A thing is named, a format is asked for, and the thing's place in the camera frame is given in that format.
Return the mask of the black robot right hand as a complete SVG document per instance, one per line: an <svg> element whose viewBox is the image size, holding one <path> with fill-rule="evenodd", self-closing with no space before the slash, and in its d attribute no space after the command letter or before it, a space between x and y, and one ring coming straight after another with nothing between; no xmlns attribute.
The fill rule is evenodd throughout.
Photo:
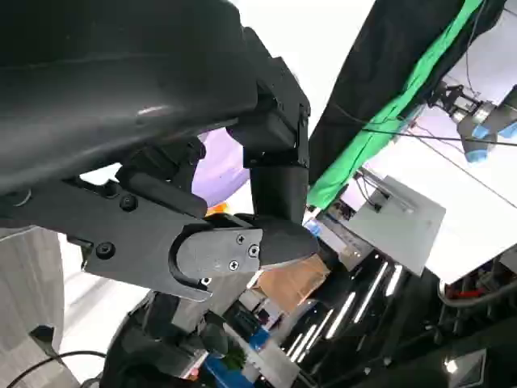
<svg viewBox="0 0 517 388"><path fill-rule="evenodd" d="M100 387L205 386L182 375L197 351L228 353L225 320L209 310L185 331L173 324L179 304L179 297L150 291L126 315L108 347Z"/></svg>

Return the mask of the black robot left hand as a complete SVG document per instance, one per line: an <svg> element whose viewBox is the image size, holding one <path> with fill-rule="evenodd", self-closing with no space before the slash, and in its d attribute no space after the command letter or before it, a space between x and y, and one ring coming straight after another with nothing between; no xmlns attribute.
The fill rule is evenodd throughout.
<svg viewBox="0 0 517 388"><path fill-rule="evenodd" d="M94 275L201 302L203 281L315 254L310 104L228 1L4 1L1 222ZM243 148L253 213L207 213L200 136Z"/></svg>

